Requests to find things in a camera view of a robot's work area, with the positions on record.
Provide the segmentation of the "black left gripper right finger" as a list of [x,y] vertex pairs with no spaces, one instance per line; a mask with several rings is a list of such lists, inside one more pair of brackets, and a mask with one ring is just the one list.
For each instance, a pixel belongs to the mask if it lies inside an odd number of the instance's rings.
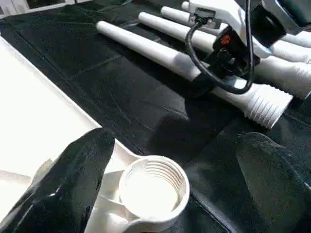
[[311,231],[311,169],[293,151],[251,132],[240,138],[237,160],[268,232]]

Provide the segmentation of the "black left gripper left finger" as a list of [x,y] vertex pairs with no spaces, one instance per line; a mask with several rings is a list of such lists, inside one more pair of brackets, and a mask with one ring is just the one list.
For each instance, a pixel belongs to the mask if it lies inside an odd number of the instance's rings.
[[71,142],[0,223],[2,233],[83,233],[115,137],[96,128]]

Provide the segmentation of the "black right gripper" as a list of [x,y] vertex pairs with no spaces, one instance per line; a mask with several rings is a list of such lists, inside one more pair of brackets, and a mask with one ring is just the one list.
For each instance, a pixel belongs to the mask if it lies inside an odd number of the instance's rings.
[[[266,48],[285,36],[286,31],[275,16],[262,7],[250,12],[251,32]],[[214,41],[214,74],[219,78],[226,75],[243,76],[249,68],[249,50],[237,32],[227,26]]]

